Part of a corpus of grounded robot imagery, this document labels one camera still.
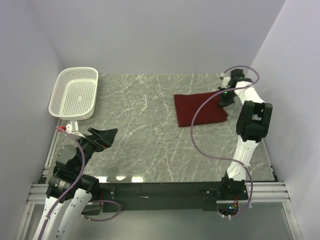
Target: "white plastic basket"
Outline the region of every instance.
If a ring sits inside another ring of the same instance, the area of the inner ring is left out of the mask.
[[[98,71],[72,67],[59,73],[49,103],[51,115],[67,121],[85,120],[95,110]]]

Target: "marble table surface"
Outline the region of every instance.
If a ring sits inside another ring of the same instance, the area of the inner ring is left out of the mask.
[[[85,134],[89,127],[118,128],[118,133],[111,148],[92,156],[84,173],[101,183],[220,181],[230,162],[206,158],[194,148],[190,128],[178,127],[174,104],[174,94],[212,92],[220,85],[216,74],[100,75],[93,116],[79,121],[79,130]],[[241,107],[236,98],[235,104],[225,107],[227,121],[194,127],[195,141],[204,152],[233,157]],[[58,150],[71,143],[57,134],[49,177]],[[250,164],[254,181],[274,180],[263,142]]]

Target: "light purple wall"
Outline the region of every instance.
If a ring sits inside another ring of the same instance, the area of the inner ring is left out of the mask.
[[[27,0],[0,1],[0,35],[0,239],[11,240],[46,161],[62,63]]]
[[[274,107],[268,153],[306,240],[320,238],[319,9],[319,0],[287,0],[252,64]]]
[[[219,73],[250,65],[285,0],[29,0],[66,67]]]

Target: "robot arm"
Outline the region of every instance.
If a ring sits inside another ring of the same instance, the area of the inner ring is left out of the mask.
[[[241,69],[235,69],[231,71],[231,77],[222,78],[221,89],[241,88],[251,85],[251,83],[251,79],[245,78]],[[241,161],[245,166],[249,166],[256,147],[268,133],[272,105],[264,102],[255,88],[250,86],[222,95],[219,99],[220,106],[225,107],[232,104],[235,96],[240,98],[242,110],[236,124],[238,140],[233,158]],[[229,179],[246,180],[245,169],[236,162],[230,164],[226,173]]]
[[[100,131],[91,127],[88,131],[92,135],[84,135],[77,140],[83,149],[85,164],[95,152],[102,152],[112,146],[118,129]],[[45,231],[41,234],[48,211],[80,174],[82,156],[79,148],[73,145],[63,146],[58,152],[55,164],[53,176],[48,183],[44,211],[33,240],[68,239],[73,220],[81,216],[82,210],[91,199],[100,197],[99,180],[83,174],[77,184],[55,206]]]

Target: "red cloth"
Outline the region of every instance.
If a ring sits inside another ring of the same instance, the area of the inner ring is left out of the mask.
[[[191,95],[174,95],[174,103],[179,127],[189,127],[198,108],[215,92]],[[228,114],[219,107],[219,96],[209,101],[197,115],[194,125],[221,123],[227,120]]]

